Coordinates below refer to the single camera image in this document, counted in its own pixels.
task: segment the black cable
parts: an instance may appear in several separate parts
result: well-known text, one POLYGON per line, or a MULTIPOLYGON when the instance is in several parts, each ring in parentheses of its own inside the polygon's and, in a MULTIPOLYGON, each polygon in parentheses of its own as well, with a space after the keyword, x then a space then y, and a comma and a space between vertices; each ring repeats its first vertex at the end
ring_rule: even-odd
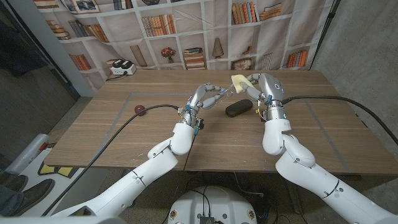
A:
MULTIPOLYGON (((209 199, 207 198, 207 196, 206 196, 205 194, 203 194, 203 193, 197 191, 197 190, 193 190, 193 189, 189 189, 189 190, 191 190, 191 191, 193 191, 193 192, 196 192, 196 193, 199 193, 199 194, 203 195, 203 196, 206 198, 207 204, 209 205, 209 213, 210 213, 210 202, 209 202, 209 199)), ((205 216, 205 202, 204 202, 204 201, 203 201, 203 216, 205 216)))
POLYGON ((380 125, 381 127, 386 131, 388 135, 392 138, 392 140, 398 145, 398 139, 394 136, 392 131, 384 124, 384 122, 375 114, 373 111, 371 111, 369 108, 365 107, 361 103, 358 103, 357 101, 354 101, 349 98, 341 97, 341 96, 293 96, 286 98, 282 100, 282 104, 285 105, 286 103, 292 101, 292 100, 297 100, 297 99, 328 99, 328 100, 343 100, 348 103, 352 103, 355 106, 361 108, 362 110, 365 110, 368 114, 370 114, 380 125))
MULTIPOLYGON (((205 189, 203 190, 203 210, 205 210, 205 192, 206 192, 206 188, 209 185, 206 185, 205 189)), ((211 212, 210 212, 210 203, 209 203, 209 217, 211 217, 211 212)))
POLYGON ((58 203, 58 201, 73 187, 73 185, 75 185, 75 183, 80 179, 80 177, 82 177, 82 175, 94 164, 94 162, 99 158, 99 156, 105 151, 105 149, 111 144, 111 142, 113 141, 113 139, 116 138, 116 136, 123 130, 123 128, 125 128, 134 118, 136 118, 138 115, 140 115, 141 113, 154 109, 154 108, 161 108, 161 107, 171 107, 174 108, 176 110, 178 110, 178 106, 174 106, 174 105, 156 105, 156 106, 150 106, 148 108, 143 109, 142 111, 136 113, 134 116, 132 116, 130 119, 128 119, 123 126, 121 126, 119 128, 118 131, 116 131, 116 133, 111 137, 111 139, 105 144, 105 146, 97 153, 97 155, 95 155, 95 157, 90 161, 90 163, 83 169, 83 171, 79 174, 79 176, 76 177, 76 179, 74 181, 72 181, 72 183, 57 197, 57 199, 55 199, 55 201, 48 207, 48 209, 46 209, 46 211, 44 211, 42 216, 46 216, 46 214, 48 214, 49 211, 51 211, 51 209, 58 203))
POLYGON ((121 78, 121 77, 123 77, 123 76, 126 76, 126 75, 127 75, 127 71, 124 71, 123 75, 118 75, 118 76, 116 76, 116 77, 114 77, 114 78, 109 78, 109 79, 107 79, 106 81, 119 79, 119 78, 121 78))
POLYGON ((193 147, 193 143, 195 142, 195 138, 196 138, 196 135, 193 136, 192 145, 191 145, 191 148, 190 148, 189 151, 188 151, 188 155, 187 155, 187 159, 185 160, 185 164, 184 164, 184 169, 183 169, 183 171, 185 170, 185 167, 187 166, 189 154, 191 153, 191 149, 192 149, 192 147, 193 147))
POLYGON ((164 218, 164 220, 162 221, 161 224, 163 224, 164 222, 166 222, 167 218, 169 217, 169 212, 167 212, 166 217, 164 218))

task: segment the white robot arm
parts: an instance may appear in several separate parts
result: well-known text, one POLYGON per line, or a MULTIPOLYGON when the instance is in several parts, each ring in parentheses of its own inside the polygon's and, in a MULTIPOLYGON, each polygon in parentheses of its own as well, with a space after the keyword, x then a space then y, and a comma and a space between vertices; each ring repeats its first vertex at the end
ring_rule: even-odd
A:
POLYGON ((291 127, 281 103, 284 89, 278 79, 264 73, 250 75, 247 79, 253 84, 258 82, 262 90, 256 92, 255 88, 240 83, 251 98, 267 106, 260 112, 265 119, 262 145, 268 154, 282 155, 275 165, 282 177, 319 196, 349 223, 398 223, 396 215, 316 164, 313 154, 297 138, 282 133, 291 127))
POLYGON ((209 83, 199 86, 187 102, 186 109, 179 109, 181 120, 174 127, 174 135, 164 140, 148 152, 149 160, 126 174, 101 195, 58 212, 52 217, 68 217, 78 212, 97 217, 116 217, 153 181, 172 170, 177 165, 175 155, 186 154, 194 136, 203 127, 203 120, 197 118, 200 108, 210 109, 224 95, 225 89, 209 83), (219 93, 201 101, 208 91, 219 93))

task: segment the bookshelf backdrop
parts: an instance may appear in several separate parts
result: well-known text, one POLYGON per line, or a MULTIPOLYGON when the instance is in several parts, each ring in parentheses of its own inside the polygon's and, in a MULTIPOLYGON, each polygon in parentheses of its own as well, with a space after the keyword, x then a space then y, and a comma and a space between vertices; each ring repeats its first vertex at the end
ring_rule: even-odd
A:
POLYGON ((120 58, 147 70, 309 69, 333 0, 34 2, 96 91, 120 58))

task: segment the book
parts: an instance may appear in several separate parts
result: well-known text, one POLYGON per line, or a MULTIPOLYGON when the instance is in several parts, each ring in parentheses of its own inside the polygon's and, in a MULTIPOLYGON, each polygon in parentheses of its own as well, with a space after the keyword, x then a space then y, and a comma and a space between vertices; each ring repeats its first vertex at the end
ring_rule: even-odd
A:
POLYGON ((79 37, 84 37, 84 35, 83 35, 82 31, 80 30, 80 27, 78 25, 79 21, 78 20, 74 20, 72 22, 73 22, 73 24, 76 27, 76 31, 79 33, 79 37))
POLYGON ((191 48, 191 49, 185 49, 184 53, 192 53, 192 52, 196 52, 196 51, 202 52, 202 48, 201 47, 194 47, 194 48, 191 48))
POLYGON ((76 60, 76 63, 79 65, 78 67, 79 70, 84 70, 83 64, 79 61, 79 58, 76 55, 73 55, 72 57, 76 60))
POLYGON ((108 40, 108 38, 106 37, 104 31, 102 30, 102 27, 101 27, 99 24, 97 24, 97 25, 95 25, 95 26, 98 28, 99 34, 101 34, 101 36, 103 37, 104 41, 105 41, 105 42, 109 42, 109 40, 108 40))
POLYGON ((300 67, 304 67, 305 66, 305 61, 307 60, 307 54, 308 54, 308 51, 306 51, 306 50, 303 50, 303 59, 301 60, 301 64, 299 65, 300 67))
POLYGON ((52 32, 54 32, 54 33, 62 33, 62 32, 65 32, 65 30, 63 28, 52 29, 52 32))
POLYGON ((173 18, 173 29, 174 29, 174 34, 176 34, 176 33, 178 33, 178 31, 177 31, 177 26, 175 25, 175 17, 174 17, 174 15, 172 15, 172 18, 173 18))
POLYGON ((166 26, 163 20, 163 16, 159 16, 160 26, 162 28, 163 35, 167 35, 166 26))
POLYGON ((81 70, 80 67, 79 67, 79 64, 77 64, 77 62, 76 62, 76 60, 73 58, 73 56, 72 56, 72 55, 69 55, 69 57, 70 57, 70 59, 72 59, 72 62, 75 64, 76 68, 79 69, 79 70, 81 70))
POLYGON ((49 0, 49 1, 34 1, 35 5, 38 7, 45 7, 45 6, 57 6, 58 4, 55 2, 55 0, 49 0))
POLYGON ((164 21, 165 26, 166 26, 167 34, 171 34, 169 21, 167 20, 167 15, 163 15, 163 21, 164 21))
POLYGON ((68 32, 62 32, 62 33, 54 33, 56 37, 66 37, 69 35, 68 32))
POLYGON ((70 27, 72 28, 72 30, 73 30, 74 33, 76 34, 76 37, 80 37, 80 34, 79 34, 79 32, 77 31, 77 29, 76 29, 75 24, 73 23, 73 21, 68 21, 68 22, 69 22, 70 27))
POLYGON ((130 49, 132 51, 132 54, 136 58, 139 66, 146 67, 147 62, 145 61, 144 56, 142 56, 142 52, 141 52, 139 46, 138 45, 130 46, 130 49))
POLYGON ((294 64, 295 67, 297 67, 299 65, 300 55, 301 55, 301 52, 297 52, 297 58, 296 58, 296 62, 294 64))
POLYGON ((248 7, 247 7, 247 5, 245 3, 243 3, 242 6, 243 6, 243 13, 244 13, 244 20, 246 22, 250 22, 249 14, 248 14, 248 7))
POLYGON ((260 21, 260 16, 259 16, 259 11, 257 10, 257 6, 254 5, 254 13, 256 14, 256 20, 257 22, 260 21))
POLYGON ((185 60, 193 60, 193 59, 200 59, 203 58, 203 56, 196 56, 196 57, 184 57, 185 60))
POLYGON ((158 31, 159 35, 163 35, 162 24, 160 23, 159 16, 155 17, 155 19, 156 19, 156 24, 157 24, 157 31, 158 31))
POLYGON ((88 37, 86 31, 83 28, 83 24, 81 24, 80 21, 78 21, 78 20, 76 20, 76 23, 77 23, 79 29, 81 30, 81 33, 83 34, 83 37, 88 37))
POLYGON ((198 70, 198 69, 206 69, 205 67, 198 67, 198 68, 187 68, 187 70, 198 70))
POLYGON ((253 22, 256 22, 256 13, 254 12, 254 3, 250 2, 250 12, 253 22))
POLYGON ((199 62, 199 63, 187 63, 187 66, 196 66, 196 65, 205 65, 204 62, 199 62))
POLYGON ((249 3, 246 3, 246 8, 248 9, 249 21, 253 22, 252 17, 251 17, 251 10, 250 10, 250 4, 249 3))
POLYGON ((232 4, 232 18, 234 20, 235 25, 239 24, 238 13, 236 13, 235 4, 232 4))
POLYGON ((292 62, 292 55, 290 54, 289 57, 287 58, 287 62, 286 62, 286 67, 289 68, 290 63, 292 62))
POLYGON ((114 10, 119 10, 118 0, 113 0, 113 7, 114 7, 114 10))
POLYGON ((203 56, 202 53, 184 53, 184 58, 186 57, 199 57, 199 56, 203 56))
POLYGON ((236 8, 236 15, 238 16, 239 24, 241 24, 242 23, 241 5, 235 4, 235 8, 236 8))
POLYGON ((49 27, 51 28, 51 29, 60 29, 60 28, 62 28, 60 25, 58 25, 58 24, 55 24, 55 25, 49 25, 49 27))
POLYGON ((271 7, 265 7, 264 11, 271 11, 271 10, 273 10, 275 8, 278 8, 278 7, 282 7, 282 3, 278 3, 278 4, 276 4, 274 6, 271 6, 271 7))
POLYGON ((169 23, 169 26, 170 26, 170 32, 172 34, 175 34, 174 28, 173 28, 173 19, 172 19, 171 15, 167 15, 167 22, 169 23))
POLYGON ((57 23, 55 22, 55 21, 46 21, 47 22, 47 24, 49 25, 49 26, 51 26, 51 25, 57 25, 57 23))

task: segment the power strip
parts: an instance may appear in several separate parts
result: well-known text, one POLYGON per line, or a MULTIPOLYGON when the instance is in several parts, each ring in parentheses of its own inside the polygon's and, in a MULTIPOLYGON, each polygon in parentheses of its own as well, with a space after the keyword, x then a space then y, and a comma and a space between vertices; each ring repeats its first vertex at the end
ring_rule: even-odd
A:
POLYGON ((126 75, 132 75, 134 74, 134 72, 136 72, 137 68, 136 65, 132 64, 131 67, 129 68, 114 68, 111 67, 111 71, 113 73, 113 75, 123 75, 124 72, 127 72, 126 75))

